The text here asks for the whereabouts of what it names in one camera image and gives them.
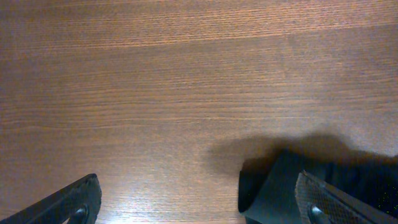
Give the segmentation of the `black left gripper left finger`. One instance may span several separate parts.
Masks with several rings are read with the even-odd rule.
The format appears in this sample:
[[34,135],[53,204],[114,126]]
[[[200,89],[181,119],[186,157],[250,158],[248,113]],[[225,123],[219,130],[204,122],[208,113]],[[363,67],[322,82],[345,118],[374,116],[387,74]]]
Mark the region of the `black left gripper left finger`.
[[88,174],[37,203],[1,220],[1,224],[95,224],[102,191],[96,174]]

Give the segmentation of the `black polo shirt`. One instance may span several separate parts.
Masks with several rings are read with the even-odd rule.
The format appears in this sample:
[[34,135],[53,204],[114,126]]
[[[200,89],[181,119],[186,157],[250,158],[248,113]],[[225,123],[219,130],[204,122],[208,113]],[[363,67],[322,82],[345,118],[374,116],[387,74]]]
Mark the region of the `black polo shirt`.
[[281,152],[266,173],[240,172],[239,213],[247,223],[302,223],[295,199],[295,184],[302,171],[397,218],[396,164],[345,165],[321,162],[289,151]]

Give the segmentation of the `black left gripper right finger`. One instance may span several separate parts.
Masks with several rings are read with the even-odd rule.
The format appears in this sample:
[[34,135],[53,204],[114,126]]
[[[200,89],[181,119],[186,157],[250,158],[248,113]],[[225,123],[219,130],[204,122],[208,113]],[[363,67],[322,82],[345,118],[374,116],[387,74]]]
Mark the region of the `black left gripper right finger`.
[[397,218],[302,171],[295,184],[300,219],[307,224],[397,224]]

